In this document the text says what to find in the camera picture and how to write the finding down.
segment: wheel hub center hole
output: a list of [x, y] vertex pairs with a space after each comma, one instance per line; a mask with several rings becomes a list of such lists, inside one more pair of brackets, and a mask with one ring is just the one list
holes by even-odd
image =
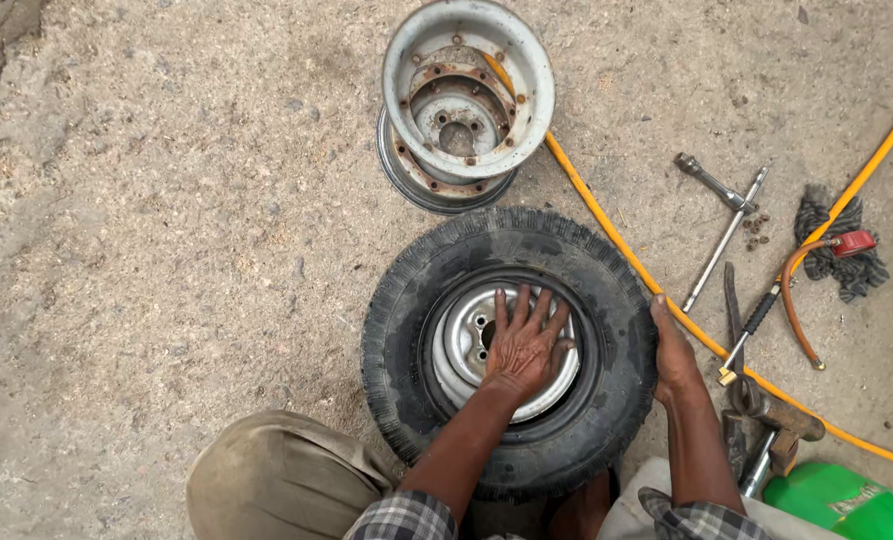
[[460, 122], [445, 124], [440, 129], [440, 149], [460, 158], [476, 156], [473, 130]]

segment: hand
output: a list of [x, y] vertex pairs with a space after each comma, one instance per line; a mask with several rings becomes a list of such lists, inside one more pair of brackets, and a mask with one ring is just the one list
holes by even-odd
[[659, 332], [659, 346], [656, 348], [656, 371], [659, 382], [653, 396], [668, 404], [675, 396], [699, 385], [704, 392], [703, 375], [696, 367], [693, 346], [677, 326], [673, 313], [667, 305], [667, 295], [660, 293], [650, 301], [650, 315]]
[[553, 293], [543, 290], [530, 313], [530, 285], [521, 283], [512, 320], [507, 322], [506, 292], [496, 289], [496, 332], [487, 356], [487, 374], [480, 388], [500, 386], [511, 390], [520, 405], [536, 394], [557, 373], [563, 354], [576, 346], [573, 339], [557, 339], [570, 318], [565, 301], [544, 326]]

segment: yellow air hose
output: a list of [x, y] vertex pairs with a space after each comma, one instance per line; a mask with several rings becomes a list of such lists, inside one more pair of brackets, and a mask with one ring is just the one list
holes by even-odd
[[[484, 54], [483, 58], [486, 59], [489, 67], [492, 68], [494, 72], [496, 72], [497, 77], [503, 82], [503, 85], [506, 86], [507, 90], [515, 95], [513, 91], [513, 84], [510, 80], [510, 77], [507, 75], [506, 70], [503, 69], [503, 66], [497, 63], [497, 61], [490, 55]], [[614, 227], [614, 224], [610, 222], [610, 219], [607, 218], [607, 214], [603, 213], [603, 208], [600, 207], [600, 204], [597, 203], [597, 199], [594, 198], [594, 194], [587, 189], [587, 185], [584, 183], [583, 178], [580, 178], [580, 175], [576, 172], [576, 169], [573, 168], [573, 164], [570, 159], [567, 157], [567, 154], [564, 153], [563, 148], [561, 148], [560, 143], [557, 142], [557, 139], [553, 136], [553, 133], [550, 131], [546, 132], [546, 146], [550, 149], [550, 152], [553, 153], [553, 157], [556, 158], [557, 162], [562, 167], [563, 172], [566, 173], [566, 176], [569, 177], [570, 181], [573, 183], [573, 188], [580, 193], [580, 197], [583, 198], [584, 203], [586, 203], [586, 207], [589, 208], [589, 211], [593, 213], [593, 217], [596, 218], [596, 221], [600, 223], [600, 226], [603, 227], [604, 232], [606, 232], [607, 237], [610, 241], [616, 246], [617, 249], [623, 254], [623, 257], [632, 265], [633, 269], [636, 270], [636, 273], [639, 274], [640, 278], [645, 283], [647, 289], [653, 291], [654, 294], [659, 294], [664, 292], [664, 289], [660, 288], [660, 285], [657, 284], [656, 279], [653, 276], [650, 276], [650, 273], [647, 272], [644, 264], [640, 262], [637, 258], [637, 255], [630, 249], [630, 246], [623, 241], [623, 237], [617, 231], [617, 228]], [[816, 230], [806, 239], [803, 240], [803, 244], [807, 244], [813, 242], [814, 240], [819, 239], [823, 234], [827, 231], [827, 228], [837, 219], [837, 216], [843, 212], [843, 209], [847, 206], [847, 203], [850, 202], [851, 199], [860, 191], [863, 183], [870, 178], [870, 175], [873, 174], [873, 171], [877, 169], [877, 166], [880, 165], [880, 162], [884, 160], [886, 155], [890, 152], [890, 149], [893, 148], [893, 129], [890, 129], [890, 133], [886, 135], [886, 139], [882, 144], [879, 145], [879, 148], [876, 149], [876, 152], [872, 155], [869, 161], [867, 161], [866, 166], [863, 167], [863, 170], [860, 171], [860, 174], [856, 176], [856, 178], [849, 183], [846, 190], [844, 190], [843, 194], [840, 195], [840, 198], [833, 204], [833, 207], [829, 209], [829, 220], [826, 221], [822, 226], [817, 227]], [[796, 270], [797, 266], [800, 265], [800, 262], [803, 260], [800, 257], [799, 260], [793, 265], [793, 270]], [[703, 329], [700, 326], [693, 323], [690, 317], [687, 316], [686, 313], [683, 313], [680, 310], [680, 307], [670, 300], [669, 297], [666, 298], [667, 303], [670, 307], [670, 312], [680, 321], [680, 324], [683, 325], [694, 337], [700, 340], [706, 348], [713, 351], [718, 357], [723, 359], [724, 361], [730, 356], [730, 352], [723, 347], [720, 346], [717, 341], [714, 341], [713, 338], [710, 338], [706, 335]], [[887, 460], [893, 461], [893, 452], [886, 449], [881, 448], [873, 443], [869, 443], [864, 441], [860, 437], [856, 437], [850, 435], [848, 432], [843, 429], [833, 425], [832, 423], [826, 421], [819, 414], [813, 412], [808, 409], [806, 405], [800, 403], [800, 401], [793, 399], [793, 397], [789, 396], [786, 392], [776, 387], [769, 380], [760, 376], [757, 372], [753, 371], [748, 367], [743, 368], [743, 373], [752, 377], [757, 383], [759, 383], [760, 387], [766, 390], [767, 392], [776, 396], [783, 400], [784, 402], [790, 404], [791, 406], [799, 409], [800, 411], [805, 412], [806, 414], [811, 414], [820, 419], [823, 422], [823, 425], [826, 426], [826, 431], [832, 434], [835, 437], [840, 438], [848, 442], [849, 444], [861, 448], [867, 452], [872, 452], [881, 458], [885, 458]]]

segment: dirty cloth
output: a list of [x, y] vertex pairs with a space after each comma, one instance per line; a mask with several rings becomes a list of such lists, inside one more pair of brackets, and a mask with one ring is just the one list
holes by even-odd
[[200, 453], [186, 510], [199, 540], [334, 540], [397, 485], [363, 443], [302, 414], [266, 410]]
[[[800, 209], [793, 224], [793, 234], [797, 243], [802, 244], [810, 233], [830, 219], [827, 209], [833, 203], [830, 191], [824, 185], [810, 183], [806, 185], [800, 199]], [[863, 228], [863, 201], [853, 197], [846, 207], [836, 216], [824, 237], [832, 238], [844, 233], [859, 231]], [[880, 238], [871, 231], [876, 243]], [[834, 257], [830, 248], [811, 251], [803, 260], [803, 271], [813, 281], [833, 276], [840, 282], [840, 300], [849, 304], [859, 296], [866, 296], [870, 288], [878, 288], [890, 279], [886, 264], [877, 255], [877, 250], [864, 251], [845, 258]]]

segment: orange hose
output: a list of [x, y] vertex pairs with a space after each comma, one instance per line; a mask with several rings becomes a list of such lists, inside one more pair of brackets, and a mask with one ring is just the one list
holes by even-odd
[[807, 336], [804, 335], [804, 329], [800, 327], [800, 319], [797, 317], [796, 310], [793, 309], [793, 296], [790, 294], [790, 276], [793, 274], [793, 265], [800, 261], [800, 258], [807, 253], [822, 248], [827, 245], [825, 240], [816, 240], [808, 244], [803, 244], [797, 251], [786, 259], [783, 269], [779, 272], [779, 291], [783, 295], [783, 308], [786, 310], [786, 318], [790, 320], [790, 326], [793, 327], [793, 334], [800, 342], [800, 347], [809, 359], [809, 363], [815, 370], [827, 369], [827, 366], [820, 361], [820, 356], [813, 350]]
[[[510, 77], [507, 75], [506, 70], [503, 69], [503, 66], [497, 63], [492, 56], [488, 54], [484, 54], [483, 58], [489, 64], [489, 67], [492, 68], [499, 79], [503, 82], [504, 86], [506, 86], [507, 90], [510, 93], [513, 92], [513, 85], [510, 81]], [[627, 246], [626, 242], [623, 241], [623, 237], [620, 232], [614, 227], [613, 223], [610, 222], [610, 219], [607, 218], [607, 215], [603, 213], [603, 208], [600, 207], [600, 204], [597, 202], [597, 199], [594, 198], [594, 194], [587, 189], [587, 185], [584, 183], [583, 179], [580, 178], [580, 175], [576, 172], [576, 169], [573, 168], [573, 164], [570, 159], [564, 153], [563, 148], [560, 147], [560, 144], [557, 142], [557, 139], [554, 138], [553, 133], [550, 131], [546, 132], [546, 146], [550, 149], [550, 152], [553, 154], [553, 157], [557, 160], [562, 167], [563, 172], [566, 173], [566, 176], [569, 177], [570, 181], [573, 183], [573, 188], [577, 190], [580, 194], [580, 197], [583, 198], [583, 201], [586, 203], [586, 207], [589, 208], [589, 211], [593, 214], [593, 217], [596, 218], [596, 221], [600, 223], [600, 226], [603, 227], [604, 232], [606, 232], [607, 237], [610, 241], [612, 241], [613, 245], [616, 246], [618, 250], [623, 254], [623, 257], [627, 259], [627, 261], [632, 265], [633, 269], [636, 270], [636, 273], [639, 274], [640, 278], [643, 280], [643, 283], [646, 285], [648, 289], [653, 291], [654, 294], [659, 294], [664, 292], [663, 289], [660, 288], [660, 285], [656, 282], [653, 276], [650, 276], [650, 273], [647, 272], [644, 264], [640, 262], [637, 258], [637, 255]], [[833, 207], [829, 210], [829, 220], [826, 221], [822, 226], [818, 227], [813, 233], [804, 240], [804, 244], [808, 242], [813, 242], [814, 240], [819, 239], [823, 234], [827, 231], [827, 228], [837, 219], [837, 216], [843, 212], [843, 209], [847, 206], [847, 203], [850, 202], [850, 199], [860, 191], [863, 183], [870, 178], [870, 175], [873, 174], [873, 171], [877, 168], [877, 166], [884, 160], [886, 155], [890, 152], [890, 149], [893, 147], [893, 129], [890, 129], [890, 133], [887, 134], [885, 140], [882, 144], [880, 144], [879, 148], [876, 149], [876, 152], [873, 153], [870, 160], [867, 162], [866, 166], [863, 167], [863, 170], [860, 171], [860, 174], [856, 176], [856, 178], [847, 186], [847, 189], [840, 196], [839, 200], [833, 205]], [[803, 259], [800, 258], [797, 260], [793, 269], [795, 270], [797, 266], [799, 266], [800, 261]], [[693, 323], [690, 317], [687, 316], [686, 313], [683, 313], [680, 310], [680, 306], [670, 300], [669, 297], [666, 298], [666, 302], [670, 307], [670, 312], [673, 313], [673, 316], [680, 321], [680, 324], [683, 325], [694, 337], [700, 340], [706, 348], [713, 351], [718, 357], [726, 361], [730, 356], [728, 350], [724, 349], [720, 346], [717, 341], [714, 341], [713, 338], [710, 338], [706, 335], [703, 329], [700, 326]], [[800, 403], [797, 399], [793, 399], [789, 394], [776, 387], [769, 380], [763, 378], [757, 372], [753, 371], [748, 367], [743, 368], [743, 373], [749, 375], [756, 381], [759, 386], [766, 390], [767, 392], [776, 396], [776, 398], [780, 399], [788, 403], [789, 405], [797, 408], [800, 411], [805, 412], [806, 414], [811, 414], [816, 416], [823, 422], [823, 425], [826, 426], [826, 431], [830, 433], [832, 436], [837, 437], [843, 441], [848, 442], [849, 444], [861, 448], [867, 452], [872, 454], [876, 454], [881, 458], [885, 458], [886, 460], [893, 461], [893, 452], [886, 449], [881, 448], [875, 444], [868, 443], [864, 441], [860, 437], [853, 436], [849, 434], [847, 431], [833, 425], [830, 422], [827, 422], [823, 419], [819, 414], [813, 412], [808, 409], [805, 405]]]

